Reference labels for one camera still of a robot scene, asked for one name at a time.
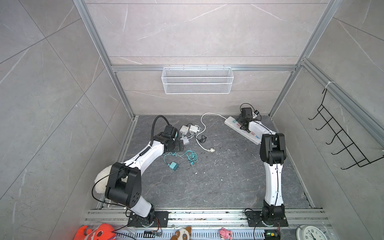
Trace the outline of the white multicolour power strip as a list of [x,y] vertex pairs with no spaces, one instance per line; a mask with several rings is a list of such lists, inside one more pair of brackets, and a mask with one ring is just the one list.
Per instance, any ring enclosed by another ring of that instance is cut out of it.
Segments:
[[241,124],[239,124],[233,117],[228,117],[228,118],[225,118],[224,116],[222,115],[219,115],[219,114],[216,114],[216,113],[205,113],[201,116],[201,123],[202,125],[204,126],[204,129],[200,132],[198,132],[198,136],[201,135],[206,129],[207,129],[207,126],[204,124],[203,122],[203,117],[205,115],[217,115],[223,119],[225,119],[225,125],[227,125],[228,127],[230,127],[231,129],[235,130],[237,133],[239,133],[240,135],[242,135],[243,137],[245,137],[247,140],[250,140],[252,143],[256,144],[256,145],[259,145],[261,143],[261,139],[252,131],[250,132],[247,132],[246,130],[242,130],[241,129]]

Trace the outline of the white charger with black cable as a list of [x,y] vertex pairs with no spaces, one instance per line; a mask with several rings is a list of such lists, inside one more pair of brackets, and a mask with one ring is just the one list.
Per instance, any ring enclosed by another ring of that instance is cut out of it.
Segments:
[[197,141],[199,143],[202,143],[202,144],[205,143],[205,141],[207,139],[206,136],[201,135],[201,137],[198,138],[198,135],[202,131],[202,129],[199,126],[193,125],[192,123],[189,123],[189,124],[187,124],[187,127],[188,127],[188,130],[187,130],[187,132],[184,133],[184,135],[187,139],[195,138],[195,139],[197,139]]

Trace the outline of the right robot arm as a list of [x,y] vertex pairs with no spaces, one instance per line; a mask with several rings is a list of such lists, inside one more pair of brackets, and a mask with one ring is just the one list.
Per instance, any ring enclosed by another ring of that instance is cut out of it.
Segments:
[[266,195],[261,219],[265,226],[271,227],[285,219],[285,206],[282,197],[282,170],[287,158],[285,136],[276,133],[262,124],[262,117],[252,105],[240,106],[236,121],[240,129],[254,133],[261,139],[260,158],[266,170]]

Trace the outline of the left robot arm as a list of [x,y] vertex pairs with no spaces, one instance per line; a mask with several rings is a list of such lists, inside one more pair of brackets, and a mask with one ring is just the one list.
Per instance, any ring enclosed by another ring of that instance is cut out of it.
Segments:
[[158,115],[153,121],[151,139],[146,147],[131,159],[103,169],[95,179],[92,192],[103,194],[115,206],[124,206],[151,223],[155,210],[142,196],[142,175],[161,155],[182,150],[178,129],[165,116]]

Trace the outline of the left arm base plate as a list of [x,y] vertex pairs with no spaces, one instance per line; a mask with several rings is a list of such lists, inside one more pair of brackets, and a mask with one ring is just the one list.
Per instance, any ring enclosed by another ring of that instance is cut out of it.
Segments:
[[134,213],[129,216],[129,227],[144,227],[144,228],[165,228],[168,225],[169,212],[167,211],[155,211],[150,212],[147,217],[140,217]]

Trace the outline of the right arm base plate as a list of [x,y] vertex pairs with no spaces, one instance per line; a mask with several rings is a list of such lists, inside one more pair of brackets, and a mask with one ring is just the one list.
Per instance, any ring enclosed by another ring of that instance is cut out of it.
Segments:
[[262,215],[262,211],[251,211],[246,209],[244,211],[246,220],[249,227],[288,227],[288,221],[286,217],[282,218],[267,218]]

